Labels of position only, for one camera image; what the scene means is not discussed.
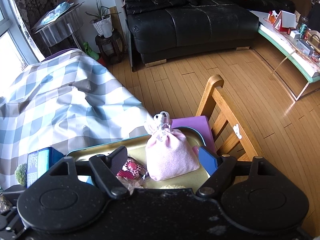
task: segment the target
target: round side table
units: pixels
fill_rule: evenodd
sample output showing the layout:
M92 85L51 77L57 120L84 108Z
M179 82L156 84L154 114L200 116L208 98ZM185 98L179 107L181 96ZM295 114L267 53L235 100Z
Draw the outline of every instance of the round side table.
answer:
M122 44L122 51L120 52L119 45L117 43L117 40L120 39L121 44ZM112 36L109 38L105 38L104 36L96 36L96 44L100 50L101 56L104 60L105 63L109 64L116 64L122 61L123 56L124 56L124 40L120 34L120 32L117 29L114 29ZM105 51L103 50L102 46L105 46L107 44L111 43L113 47L114 53L111 55L107 55Z

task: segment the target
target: wooden chair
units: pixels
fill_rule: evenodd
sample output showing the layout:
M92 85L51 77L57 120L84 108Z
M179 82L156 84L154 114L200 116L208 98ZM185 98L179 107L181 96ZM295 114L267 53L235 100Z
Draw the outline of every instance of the wooden chair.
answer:
M209 78L196 116L205 115L210 119L215 106L218 105L221 112L212 126L214 140L219 137L228 123L230 123L232 127L238 125L241 135L239 138L241 139L238 138L238 135L236 135L235 132L230 134L228 139L217 150L217 154L229 154L238 143L241 143L245 150L245 154L238 160L252 161L255 156L262 155L262 149L254 135L251 133L246 121L239 113L238 107L234 105L233 101L223 90L223 83L224 81L220 75L214 75Z

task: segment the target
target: metal bolt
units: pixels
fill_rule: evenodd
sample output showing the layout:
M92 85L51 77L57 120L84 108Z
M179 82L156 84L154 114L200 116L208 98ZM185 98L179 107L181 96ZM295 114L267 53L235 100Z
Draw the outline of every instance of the metal bolt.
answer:
M201 196L210 196L214 193L214 189L212 187L202 187L199 189L199 193Z
M114 187L111 189L111 193L114 195L114 196L119 196L121 197L122 195L126 194L127 193L127 189L124 188L124 187Z

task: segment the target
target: tray rim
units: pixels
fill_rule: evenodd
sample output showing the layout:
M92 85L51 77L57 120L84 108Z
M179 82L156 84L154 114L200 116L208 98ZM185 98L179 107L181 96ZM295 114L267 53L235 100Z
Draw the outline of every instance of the tray rim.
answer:
M204 146L207 146L205 141L204 141L204 137L201 135L201 133L199 133L196 129L192 128L192 127L189 127L189 126L178 126L178 127L175 127L173 129L179 129L179 128L188 128L190 130L193 130L194 132L196 132L199 137L201 138L202 142L203 142L203 145ZM69 152L66 156L69 156L71 155L73 152L77 152L77 151L81 151L81 150L86 150L86 149L90 149L90 148L94 148L94 147L98 147L98 146L103 146L103 145L108 145L108 144L111 144L111 143L117 143L117 142L122 142L122 141L127 141L127 140L131 140L131 139L136 139L136 138L139 138L139 137L143 137L143 136L147 136L150 134L143 134L143 135L139 135L139 136L136 136L136 137L132 137L132 138L127 138L127 139L123 139L123 140L118 140L118 141L114 141L114 142L109 142L109 143L103 143L103 144L99 144L99 145L95 145L95 146L89 146L89 147L86 147L86 148L81 148L81 149L78 149L78 150L73 150L72 152Z

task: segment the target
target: checkered tablecloth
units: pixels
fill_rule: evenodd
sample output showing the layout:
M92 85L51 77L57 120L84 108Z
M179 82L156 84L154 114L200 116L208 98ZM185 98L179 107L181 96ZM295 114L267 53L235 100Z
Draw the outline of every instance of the checkered tablecloth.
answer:
M0 185L17 184L14 171L30 152L53 146L66 155L132 138L146 134L149 118L140 101L78 49L30 65L0 97Z

